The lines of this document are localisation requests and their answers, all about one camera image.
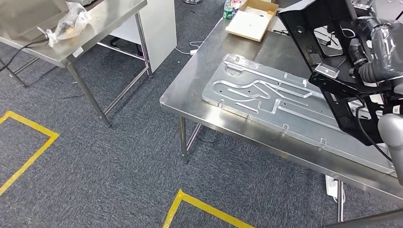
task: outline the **metal tray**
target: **metal tray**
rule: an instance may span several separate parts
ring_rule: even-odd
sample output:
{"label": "metal tray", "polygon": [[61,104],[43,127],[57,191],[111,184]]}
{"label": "metal tray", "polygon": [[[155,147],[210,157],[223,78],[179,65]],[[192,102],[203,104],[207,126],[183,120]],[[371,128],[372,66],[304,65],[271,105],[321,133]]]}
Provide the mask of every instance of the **metal tray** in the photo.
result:
{"label": "metal tray", "polygon": [[[342,132],[308,80],[228,54],[203,90],[204,101],[278,132],[395,176],[374,147]],[[350,104],[352,109],[359,102]]]}

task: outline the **yellow tape marking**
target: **yellow tape marking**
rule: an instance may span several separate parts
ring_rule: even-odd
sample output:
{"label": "yellow tape marking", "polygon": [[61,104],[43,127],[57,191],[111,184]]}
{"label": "yellow tape marking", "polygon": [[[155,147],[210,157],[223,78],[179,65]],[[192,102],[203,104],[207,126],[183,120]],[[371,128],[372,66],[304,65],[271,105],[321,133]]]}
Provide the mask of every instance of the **yellow tape marking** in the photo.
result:
{"label": "yellow tape marking", "polygon": [[4,122],[7,118],[12,118],[22,124],[25,124],[29,127],[31,127],[34,130],[37,130],[39,132],[41,132],[42,134],[45,134],[47,136],[49,136],[48,141],[46,141],[45,144],[43,144],[43,146],[41,146],[39,148],[39,150],[37,150],[29,159],[28,161],[16,172],[14,173],[14,175],[12,175],[12,177],[10,177],[10,179],[8,179],[6,181],[5,184],[3,184],[3,186],[0,187],[0,196],[11,186],[11,184],[14,183],[14,181],[16,179],[18,179],[18,177],[21,176],[21,174],[27,170],[27,168],[32,165],[34,163],[34,161],[59,137],[59,134],[56,132],[53,132],[25,117],[22,117],[20,115],[18,115],[17,113],[14,113],[12,111],[8,111],[6,112],[6,114],[0,118],[0,124],[2,122]]}
{"label": "yellow tape marking", "polygon": [[212,207],[206,203],[203,203],[202,201],[184,193],[181,189],[179,189],[178,193],[176,194],[176,197],[173,200],[172,206],[169,209],[168,214],[166,215],[166,219],[163,224],[163,228],[169,228],[169,226],[171,225],[172,219],[173,219],[176,211],[178,210],[179,204],[181,203],[182,200],[190,203],[191,205],[193,205],[199,209],[204,210],[205,212],[207,212],[211,215],[214,215],[214,216],[220,218],[221,220],[224,220],[224,221],[230,223],[233,226],[240,227],[240,228],[254,228],[253,226],[251,226],[245,222],[242,222],[241,220],[239,220],[229,214],[226,214],[218,209],[215,209],[214,207]]}

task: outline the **gray carpet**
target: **gray carpet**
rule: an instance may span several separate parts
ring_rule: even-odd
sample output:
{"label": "gray carpet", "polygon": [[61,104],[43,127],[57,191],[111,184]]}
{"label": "gray carpet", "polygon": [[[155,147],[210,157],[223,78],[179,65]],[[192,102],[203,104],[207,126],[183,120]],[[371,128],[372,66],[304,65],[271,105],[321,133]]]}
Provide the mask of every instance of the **gray carpet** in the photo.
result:
{"label": "gray carpet", "polygon": [[[175,0],[178,48],[204,40],[222,8],[222,0]],[[0,45],[0,58],[14,51]],[[29,58],[19,55],[11,68]],[[255,146],[203,128],[189,164],[181,162],[178,118],[160,108],[159,98],[189,58],[173,51],[153,79],[141,80],[110,113],[111,128],[97,118],[67,70],[39,61],[22,74],[28,88],[1,72],[0,115],[12,110],[60,136],[1,195],[0,227],[158,228],[179,189],[256,227],[319,228],[334,222],[336,203],[326,195],[322,174]],[[94,47],[76,66],[105,107],[142,64]],[[195,124],[187,124],[190,133]],[[24,128],[12,120],[0,125],[0,181],[46,140]],[[398,208],[349,186],[345,192],[346,219]],[[230,225],[182,202],[172,227]]]}

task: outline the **cardboard box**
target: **cardboard box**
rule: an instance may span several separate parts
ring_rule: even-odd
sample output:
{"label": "cardboard box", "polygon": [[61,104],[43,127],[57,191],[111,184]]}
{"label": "cardboard box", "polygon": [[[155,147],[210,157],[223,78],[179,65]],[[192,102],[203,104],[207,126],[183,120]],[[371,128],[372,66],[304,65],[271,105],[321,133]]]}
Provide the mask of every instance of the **cardboard box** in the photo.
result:
{"label": "cardboard box", "polygon": [[247,0],[226,27],[226,31],[260,42],[274,21],[278,5],[262,0]]}

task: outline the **white power strip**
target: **white power strip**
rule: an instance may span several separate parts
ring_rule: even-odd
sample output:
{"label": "white power strip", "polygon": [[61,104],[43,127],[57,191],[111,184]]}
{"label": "white power strip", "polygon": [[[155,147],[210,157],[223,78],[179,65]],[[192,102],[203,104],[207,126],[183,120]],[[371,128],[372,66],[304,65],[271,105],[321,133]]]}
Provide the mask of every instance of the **white power strip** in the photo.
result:
{"label": "white power strip", "polygon": [[199,50],[199,49],[190,50],[190,55],[192,56],[192,55],[196,54],[197,50]]}
{"label": "white power strip", "polygon": [[332,177],[325,175],[326,178],[326,193],[337,199],[337,185],[338,181]]}

